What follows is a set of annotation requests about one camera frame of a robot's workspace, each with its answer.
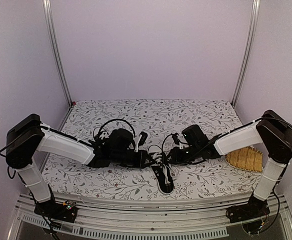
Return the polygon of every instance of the leaf pattern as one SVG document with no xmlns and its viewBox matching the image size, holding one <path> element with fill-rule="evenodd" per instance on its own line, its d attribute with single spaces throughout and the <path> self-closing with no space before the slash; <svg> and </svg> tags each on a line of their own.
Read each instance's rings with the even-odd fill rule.
<svg viewBox="0 0 292 240">
<path fill-rule="evenodd" d="M 128 120 L 139 134 L 148 134 L 146 144 L 161 145 L 170 133 L 180 133 L 192 124 L 213 136 L 241 126 L 228 101 L 186 99 L 139 99 L 79 101 L 74 106 L 63 132 L 82 140 L 92 139 L 94 129 L 110 119 Z M 124 122 L 106 126 L 111 132 L 129 127 Z M 173 146 L 168 138 L 165 150 Z M 256 187 L 261 174 L 229 166 L 225 159 L 212 159 L 199 165 L 172 166 L 175 189 L 170 195 L 159 192 L 151 168 L 134 169 L 111 164 L 90 168 L 71 159 L 51 154 L 42 173 L 55 192 L 93 198 L 124 200 L 202 199 L 248 193 Z"/>
</svg>

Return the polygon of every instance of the woven basket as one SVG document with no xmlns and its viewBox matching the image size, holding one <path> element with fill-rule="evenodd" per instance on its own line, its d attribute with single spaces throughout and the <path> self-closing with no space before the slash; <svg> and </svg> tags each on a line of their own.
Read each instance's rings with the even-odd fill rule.
<svg viewBox="0 0 292 240">
<path fill-rule="evenodd" d="M 262 173 L 262 152 L 253 147 L 244 147 L 226 155 L 229 165 L 246 171 Z"/>
</svg>

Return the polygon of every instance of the slotted vent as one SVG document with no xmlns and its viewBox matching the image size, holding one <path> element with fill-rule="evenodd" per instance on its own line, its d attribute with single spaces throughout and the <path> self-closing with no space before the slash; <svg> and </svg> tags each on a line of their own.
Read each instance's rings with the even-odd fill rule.
<svg viewBox="0 0 292 240">
<path fill-rule="evenodd" d="M 25 213 L 23 221 L 42 228 L 48 228 L 47 223 L 40 216 L 33 216 Z M 62 230 L 60 230 L 60 232 L 95 240 L 209 240 L 229 236 L 225 227 L 197 232 L 142 234 L 106 232 L 93 230 L 87 227 L 73 226 L 72 232 L 64 232 Z"/>
</svg>

